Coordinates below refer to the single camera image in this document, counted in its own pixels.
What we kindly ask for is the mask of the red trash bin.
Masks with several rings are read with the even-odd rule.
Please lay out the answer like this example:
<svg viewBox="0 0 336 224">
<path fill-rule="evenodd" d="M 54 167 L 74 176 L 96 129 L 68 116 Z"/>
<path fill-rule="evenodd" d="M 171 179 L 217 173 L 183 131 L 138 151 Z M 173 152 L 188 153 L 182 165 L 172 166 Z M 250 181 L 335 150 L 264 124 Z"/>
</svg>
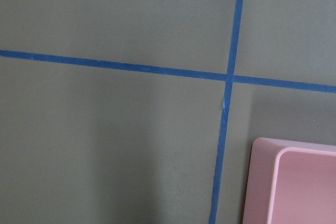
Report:
<svg viewBox="0 0 336 224">
<path fill-rule="evenodd" d="M 335 223 L 335 146 L 254 140 L 243 223 Z"/>
</svg>

